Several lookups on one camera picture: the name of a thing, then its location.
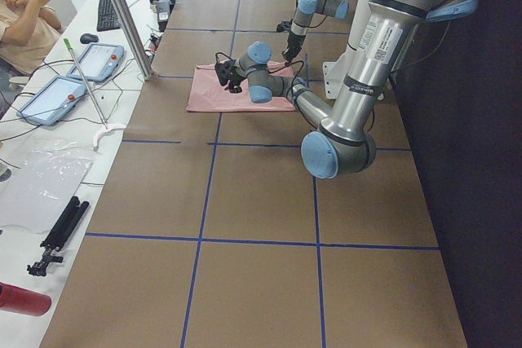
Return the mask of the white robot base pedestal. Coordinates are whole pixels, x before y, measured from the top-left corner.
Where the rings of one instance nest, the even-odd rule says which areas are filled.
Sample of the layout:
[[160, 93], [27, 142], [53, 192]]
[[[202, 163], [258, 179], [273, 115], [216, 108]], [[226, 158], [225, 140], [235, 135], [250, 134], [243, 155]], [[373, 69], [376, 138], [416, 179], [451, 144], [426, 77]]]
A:
[[355, 13], [344, 53], [336, 61], [324, 62], [322, 65], [327, 99], [338, 98], [344, 76], [355, 58], [356, 50], [370, 17], [368, 1], [357, 0], [356, 6], [351, 8]]

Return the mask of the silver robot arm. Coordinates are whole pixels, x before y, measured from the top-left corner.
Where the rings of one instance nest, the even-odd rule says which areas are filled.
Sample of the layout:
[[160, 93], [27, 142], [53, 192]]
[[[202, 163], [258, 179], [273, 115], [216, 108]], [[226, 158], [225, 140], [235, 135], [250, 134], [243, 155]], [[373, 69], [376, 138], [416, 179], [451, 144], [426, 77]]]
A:
[[291, 63], [302, 50], [314, 15], [344, 20], [348, 10], [349, 4], [345, 0], [297, 0], [293, 18], [280, 22], [276, 28], [278, 33], [288, 33], [287, 46], [281, 53], [285, 62]]
[[252, 43], [238, 59], [217, 61], [219, 83], [232, 93], [246, 82], [250, 99], [264, 104], [287, 99], [312, 125], [301, 144], [307, 171], [317, 178], [354, 174], [374, 161], [376, 145], [365, 124], [399, 63], [412, 31], [422, 22], [454, 20], [472, 14], [479, 0], [359, 0], [351, 35], [358, 45], [347, 48], [334, 64], [340, 72], [338, 97], [327, 104], [298, 77], [279, 77], [268, 70], [271, 48]]

